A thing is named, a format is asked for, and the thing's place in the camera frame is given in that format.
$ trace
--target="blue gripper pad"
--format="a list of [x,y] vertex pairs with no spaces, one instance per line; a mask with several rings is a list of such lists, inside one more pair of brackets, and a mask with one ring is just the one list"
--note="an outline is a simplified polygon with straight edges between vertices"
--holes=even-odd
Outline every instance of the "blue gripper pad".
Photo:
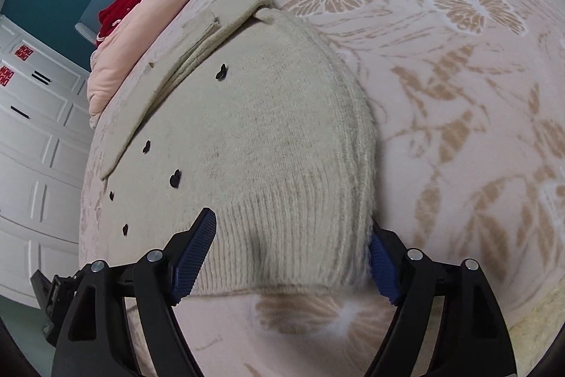
[[377,284],[377,289],[394,305],[400,298],[398,273],[385,246],[375,233],[371,236],[369,250],[371,252],[371,274]]
[[209,211],[174,268],[171,296],[176,303],[192,291],[215,236],[216,215]]

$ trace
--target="bed sheet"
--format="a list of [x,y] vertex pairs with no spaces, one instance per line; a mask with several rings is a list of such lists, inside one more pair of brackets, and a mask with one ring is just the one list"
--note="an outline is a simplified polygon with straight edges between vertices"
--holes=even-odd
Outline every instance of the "bed sheet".
[[[102,114],[81,203],[81,264],[112,263],[98,238],[106,127],[208,2],[188,3]],[[274,2],[317,29],[367,94],[381,138],[380,224],[432,259],[481,263],[525,375],[564,320],[565,0]],[[361,377],[392,308],[371,291],[187,298],[175,313],[205,375]]]

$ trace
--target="red chinese character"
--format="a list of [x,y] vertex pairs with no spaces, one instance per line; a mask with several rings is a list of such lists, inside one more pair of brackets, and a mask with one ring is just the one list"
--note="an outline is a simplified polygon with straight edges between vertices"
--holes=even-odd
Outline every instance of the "red chinese character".
[[33,53],[33,50],[28,46],[21,46],[16,50],[14,53],[19,59],[25,61],[29,58],[29,56]]
[[8,82],[10,81],[10,79],[12,79],[12,76],[12,70],[5,66],[0,67],[0,85],[2,85],[3,87],[8,85]]

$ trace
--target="cream knit sweater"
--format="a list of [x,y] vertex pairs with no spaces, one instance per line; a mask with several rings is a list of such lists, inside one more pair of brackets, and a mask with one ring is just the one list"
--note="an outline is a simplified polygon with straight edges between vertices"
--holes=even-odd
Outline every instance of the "cream knit sweater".
[[376,142],[362,89],[309,26],[270,0],[215,0],[108,133],[108,262],[163,247],[210,207],[218,233],[194,294],[363,285]]

